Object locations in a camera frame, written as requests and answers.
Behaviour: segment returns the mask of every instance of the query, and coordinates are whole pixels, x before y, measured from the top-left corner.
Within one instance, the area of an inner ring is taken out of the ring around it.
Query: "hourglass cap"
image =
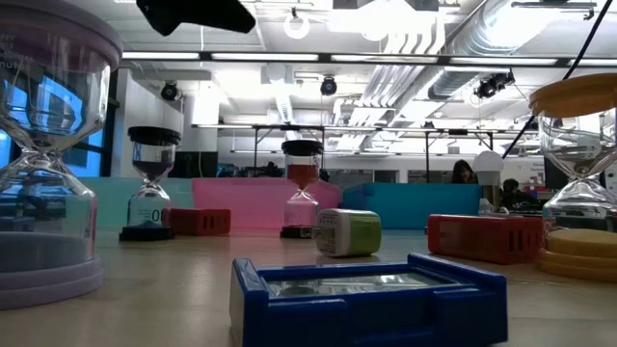
[[[39,30],[38,33],[47,31],[89,46],[105,57],[111,70],[118,67],[122,56],[122,39],[116,30],[96,15],[66,0],[0,0],[2,27],[30,28]],[[17,39],[12,42],[16,53],[29,56],[41,64],[51,64],[50,54],[41,48],[49,44],[47,36],[33,37],[32,33],[24,33]],[[71,64],[68,68],[75,70],[75,65]]]
[[[312,156],[324,152],[323,144],[312,140],[285,141],[281,148],[285,154],[293,156]]]
[[[156,126],[132,126],[128,128],[131,142],[150,146],[169,146],[180,143],[180,133]]]
[[[531,95],[535,116],[570,118],[617,107],[617,73],[598,73],[552,83]]]

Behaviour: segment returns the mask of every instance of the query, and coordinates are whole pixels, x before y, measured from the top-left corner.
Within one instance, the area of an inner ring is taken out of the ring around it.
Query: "pink panel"
[[[337,208],[340,190],[319,181],[308,188],[319,207]],[[198,209],[231,210],[231,229],[280,230],[285,203],[296,187],[285,178],[194,178],[193,204]]]

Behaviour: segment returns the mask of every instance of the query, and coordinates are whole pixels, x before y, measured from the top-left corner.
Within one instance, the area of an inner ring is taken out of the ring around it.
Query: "table surface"
[[[428,253],[423,231],[386,231],[377,254],[349,259],[320,255],[309,240],[180,237],[119,245],[117,237],[117,230],[97,235],[105,267],[100,289],[57,304],[0,311],[0,345],[232,346],[228,300],[236,257],[259,267],[405,261],[408,253]],[[530,264],[456,260],[507,276],[510,341],[502,346],[617,345],[617,285],[548,275]]]

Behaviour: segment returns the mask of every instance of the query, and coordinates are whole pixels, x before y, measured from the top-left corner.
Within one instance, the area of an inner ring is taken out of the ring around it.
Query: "black hourglass base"
[[[310,239],[313,227],[282,227],[281,238]]]
[[[163,241],[175,238],[170,227],[123,227],[121,241]]]

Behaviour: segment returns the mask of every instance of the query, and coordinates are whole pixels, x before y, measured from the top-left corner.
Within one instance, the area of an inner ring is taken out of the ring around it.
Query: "yellow disk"
[[[580,268],[606,269],[617,271],[617,259],[615,258],[556,254],[553,252],[541,250],[538,260]]]
[[[591,115],[617,106],[617,73],[599,73],[555,82],[529,98],[535,116],[569,118]]]
[[[576,267],[543,260],[538,261],[538,267],[544,272],[573,279],[617,282],[617,270]]]
[[[561,229],[548,236],[548,251],[555,254],[617,258],[617,233],[593,229]]]

